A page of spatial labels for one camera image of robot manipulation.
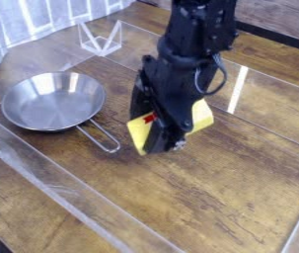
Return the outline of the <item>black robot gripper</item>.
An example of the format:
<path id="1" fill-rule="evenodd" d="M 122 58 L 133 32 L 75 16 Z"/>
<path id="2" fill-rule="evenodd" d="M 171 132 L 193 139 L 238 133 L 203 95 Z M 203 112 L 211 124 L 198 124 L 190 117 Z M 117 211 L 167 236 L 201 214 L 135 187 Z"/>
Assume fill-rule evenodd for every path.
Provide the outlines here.
<path id="1" fill-rule="evenodd" d="M 219 53 L 190 60 L 170 60 L 162 56 L 143 57 L 143 68 L 133 90 L 131 120 L 150 112 L 158 119 L 150 127 L 145 152 L 179 150 L 186 133 L 194 128 L 193 106 L 206 96 L 215 95 L 227 82 L 227 70 Z"/>

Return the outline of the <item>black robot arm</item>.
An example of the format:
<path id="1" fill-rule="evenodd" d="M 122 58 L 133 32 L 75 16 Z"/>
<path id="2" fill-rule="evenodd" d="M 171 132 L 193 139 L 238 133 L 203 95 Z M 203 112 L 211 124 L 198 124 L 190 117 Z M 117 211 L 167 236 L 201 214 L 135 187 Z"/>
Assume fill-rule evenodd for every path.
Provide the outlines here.
<path id="1" fill-rule="evenodd" d="M 171 0 L 171 15 L 158 40 L 158 55 L 143 56 L 133 100 L 131 119 L 150 120 L 141 148 L 147 154 L 178 149 L 197 128 L 193 109 L 221 89 L 211 86 L 226 73 L 221 52 L 238 37 L 238 0 Z"/>

